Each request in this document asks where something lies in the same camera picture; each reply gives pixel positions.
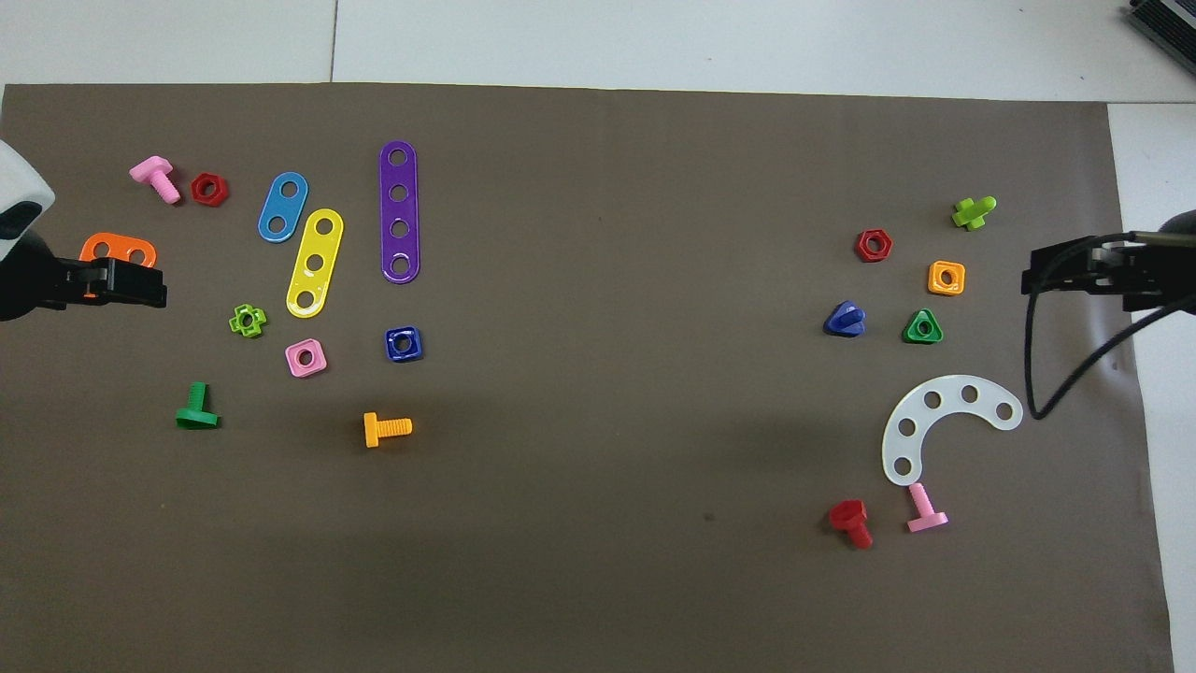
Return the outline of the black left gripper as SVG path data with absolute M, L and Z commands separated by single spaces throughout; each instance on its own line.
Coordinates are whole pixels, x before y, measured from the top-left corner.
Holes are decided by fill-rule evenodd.
M 1 322 L 35 308 L 65 310 L 65 304 L 106 302 L 167 306 L 161 269 L 104 257 L 103 263 L 60 263 L 38 233 L 26 233 L 1 265 Z

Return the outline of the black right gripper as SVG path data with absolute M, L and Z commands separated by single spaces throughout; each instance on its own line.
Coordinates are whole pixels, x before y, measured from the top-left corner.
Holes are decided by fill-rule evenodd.
M 1168 219 L 1158 231 L 1161 246 L 1129 246 L 1103 243 L 1098 237 L 1080 237 L 1030 252 L 1029 268 L 1021 273 L 1020 293 L 1067 293 L 1119 295 L 1122 308 L 1141 311 L 1167 307 L 1192 311 L 1195 294 L 1195 210 Z M 1092 261 L 1102 251 L 1106 277 Z

